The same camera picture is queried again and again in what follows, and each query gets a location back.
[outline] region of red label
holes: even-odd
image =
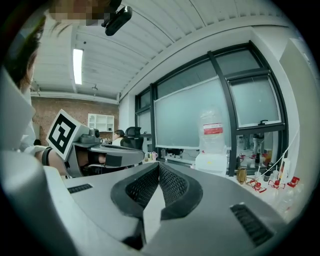
[[[209,134],[222,134],[224,132],[222,124],[218,123],[208,123],[203,125],[203,131],[205,135]]]

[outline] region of vent grille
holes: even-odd
[[[90,184],[84,184],[80,186],[69,187],[68,191],[70,192],[70,194],[73,194],[73,193],[77,193],[77,192],[84,191],[91,188],[92,186]]]
[[[255,246],[259,246],[269,240],[273,233],[254,215],[244,204],[236,204],[230,207],[231,211],[241,223]]]

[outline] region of white shelf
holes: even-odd
[[[90,129],[98,129],[102,133],[113,133],[115,130],[115,117],[113,115],[89,113],[88,127]]]

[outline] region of white ceiling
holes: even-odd
[[[48,19],[34,71],[43,92],[75,93],[117,99],[152,60],[190,34],[241,17],[283,17],[266,0],[122,0],[131,20],[114,36],[101,26],[70,26],[59,36]],[[73,78],[72,50],[84,49],[82,85]]]

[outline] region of gray panel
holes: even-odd
[[[230,206],[245,203],[271,231],[285,227],[281,217],[266,203],[232,180],[168,164],[195,178],[203,198],[186,217],[164,220],[153,239],[142,249],[153,255],[240,255],[255,245],[238,222]]]
[[[133,175],[152,163],[108,174],[66,179],[67,188],[90,184],[92,188],[73,193],[71,196],[85,214],[101,229],[122,241],[135,233],[139,220],[122,215],[112,202],[110,192],[114,184]]]

